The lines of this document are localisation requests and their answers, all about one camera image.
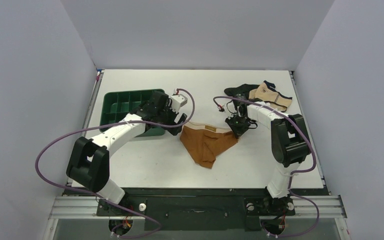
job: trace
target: white cylinder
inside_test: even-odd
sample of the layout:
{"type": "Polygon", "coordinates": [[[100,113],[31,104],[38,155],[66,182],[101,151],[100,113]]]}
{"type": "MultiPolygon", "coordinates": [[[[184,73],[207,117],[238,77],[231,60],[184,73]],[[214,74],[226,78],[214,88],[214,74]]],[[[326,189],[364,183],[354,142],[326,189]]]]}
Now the white cylinder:
{"type": "Polygon", "coordinates": [[[292,163],[289,167],[284,167],[283,164],[277,163],[270,183],[267,185],[267,190],[272,198],[283,198],[289,194],[288,184],[291,172],[298,169],[300,163],[292,163]]]}
{"type": "Polygon", "coordinates": [[[97,194],[112,203],[119,204],[126,193],[113,180],[108,179],[105,186],[97,194]]]}

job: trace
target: clothing item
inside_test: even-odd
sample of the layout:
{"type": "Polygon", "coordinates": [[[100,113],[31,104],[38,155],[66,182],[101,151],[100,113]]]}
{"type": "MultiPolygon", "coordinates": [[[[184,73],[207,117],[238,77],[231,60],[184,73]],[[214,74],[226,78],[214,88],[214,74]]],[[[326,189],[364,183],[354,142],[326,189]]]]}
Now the clothing item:
{"type": "Polygon", "coordinates": [[[224,93],[230,97],[237,97],[237,95],[244,95],[248,100],[250,99],[250,91],[257,89],[259,85],[257,84],[242,84],[238,87],[228,87],[224,90],[224,93]]]}
{"type": "Polygon", "coordinates": [[[292,97],[282,95],[275,88],[276,86],[273,83],[264,81],[253,93],[254,98],[270,103],[272,108],[285,112],[292,103],[292,97]]]}
{"type": "Polygon", "coordinates": [[[195,163],[209,169],[219,154],[238,142],[230,129],[194,122],[183,126],[180,141],[195,163]]]}
{"type": "Polygon", "coordinates": [[[249,99],[255,99],[256,98],[256,92],[257,92],[257,88],[249,91],[249,99]]]}

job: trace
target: beige sock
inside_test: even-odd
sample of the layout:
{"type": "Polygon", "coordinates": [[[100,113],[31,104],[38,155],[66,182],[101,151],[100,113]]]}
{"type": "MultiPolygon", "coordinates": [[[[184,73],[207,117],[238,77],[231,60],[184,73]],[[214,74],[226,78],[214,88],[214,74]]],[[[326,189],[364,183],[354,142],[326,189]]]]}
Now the beige sock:
{"type": "Polygon", "coordinates": [[[255,99],[256,98],[256,92],[257,92],[257,88],[256,89],[252,89],[251,91],[249,91],[248,99],[255,99]]]}
{"type": "Polygon", "coordinates": [[[257,88],[254,98],[270,103],[273,108],[285,112],[292,103],[292,97],[282,95],[276,91],[274,87],[275,85],[273,83],[264,81],[257,88]]]}

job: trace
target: white panel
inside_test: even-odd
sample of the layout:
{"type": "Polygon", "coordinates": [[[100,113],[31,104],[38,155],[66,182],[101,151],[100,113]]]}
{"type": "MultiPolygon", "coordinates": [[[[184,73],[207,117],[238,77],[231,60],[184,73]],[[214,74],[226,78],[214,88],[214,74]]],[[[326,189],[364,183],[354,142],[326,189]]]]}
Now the white panel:
{"type": "MultiPolygon", "coordinates": [[[[288,71],[261,70],[106,70],[90,118],[91,127],[100,124],[105,94],[109,92],[163,89],[172,93],[184,88],[196,101],[192,121],[221,128],[226,114],[218,111],[213,97],[224,96],[223,90],[243,83],[276,85],[283,95],[292,97],[288,114],[301,113],[288,71]]],[[[190,114],[192,102],[181,108],[190,114]]],[[[86,137],[99,134],[90,131],[86,137]]],[[[116,151],[110,159],[110,177],[122,188],[264,188],[270,182],[277,162],[272,154],[271,134],[264,126],[247,131],[239,142],[219,156],[212,169],[196,164],[179,140],[166,132],[163,136],[137,137],[116,151]]],[[[312,166],[308,156],[299,169],[312,166]]],[[[318,169],[299,174],[293,188],[322,188],[318,169]]]]}
{"type": "MultiPolygon", "coordinates": [[[[60,1],[0,1],[0,240],[42,238],[62,191],[36,175],[35,158],[82,126],[94,76],[60,1]]],[[[64,182],[72,144],[44,155],[40,168],[51,180],[64,182]]]]}
{"type": "Polygon", "coordinates": [[[336,0],[295,79],[352,239],[384,239],[384,1],[336,0]]]}
{"type": "Polygon", "coordinates": [[[62,0],[99,68],[294,70],[334,0],[62,0]]]}

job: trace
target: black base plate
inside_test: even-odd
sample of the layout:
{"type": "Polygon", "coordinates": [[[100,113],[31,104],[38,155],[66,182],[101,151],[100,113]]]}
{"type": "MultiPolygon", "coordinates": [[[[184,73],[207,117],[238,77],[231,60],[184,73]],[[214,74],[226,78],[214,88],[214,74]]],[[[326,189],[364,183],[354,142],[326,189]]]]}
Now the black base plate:
{"type": "MultiPolygon", "coordinates": [[[[169,192],[171,194],[162,189],[132,190],[124,198],[127,202],[124,202],[123,206],[132,207],[134,211],[157,220],[162,224],[163,231],[261,231],[259,217],[276,216],[261,207],[263,199],[269,196],[266,189],[173,189],[169,192]],[[145,211],[139,211],[141,203],[146,204],[145,211]],[[254,210],[247,209],[248,203],[255,205],[254,210]]],[[[295,211],[287,213],[288,216],[294,214],[295,211]]],[[[111,217],[132,214],[99,200],[96,215],[111,217]]],[[[146,231],[156,227],[155,223],[145,221],[146,231]]]]}

